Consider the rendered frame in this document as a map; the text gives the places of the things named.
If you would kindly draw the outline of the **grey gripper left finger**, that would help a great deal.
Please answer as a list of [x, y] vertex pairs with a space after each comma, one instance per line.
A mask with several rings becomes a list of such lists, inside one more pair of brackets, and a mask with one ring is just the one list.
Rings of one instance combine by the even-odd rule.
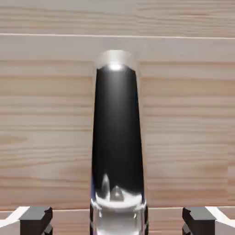
[[52, 207], [20, 206], [0, 219], [0, 235], [53, 235]]

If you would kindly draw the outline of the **light wood cabinet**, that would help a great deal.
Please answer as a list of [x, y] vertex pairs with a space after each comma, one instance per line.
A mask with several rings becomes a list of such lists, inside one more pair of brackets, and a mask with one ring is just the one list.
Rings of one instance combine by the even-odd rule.
[[[235, 0], [0, 0], [0, 34], [235, 38]], [[150, 235], [180, 235], [182, 207], [149, 206]], [[88, 235], [88, 208], [54, 208], [54, 234]]]

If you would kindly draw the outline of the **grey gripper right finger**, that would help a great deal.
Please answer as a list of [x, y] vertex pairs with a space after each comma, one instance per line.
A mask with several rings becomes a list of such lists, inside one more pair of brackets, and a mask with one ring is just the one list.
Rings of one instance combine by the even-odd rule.
[[235, 235], [235, 219], [218, 207], [184, 207], [182, 235]]

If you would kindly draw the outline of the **light wood cabinet door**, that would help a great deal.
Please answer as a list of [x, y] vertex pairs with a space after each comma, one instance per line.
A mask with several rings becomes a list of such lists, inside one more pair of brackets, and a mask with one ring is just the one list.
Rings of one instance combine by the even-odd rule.
[[148, 205], [235, 205], [235, 38], [0, 34], [0, 208], [88, 206], [111, 49], [138, 62]]

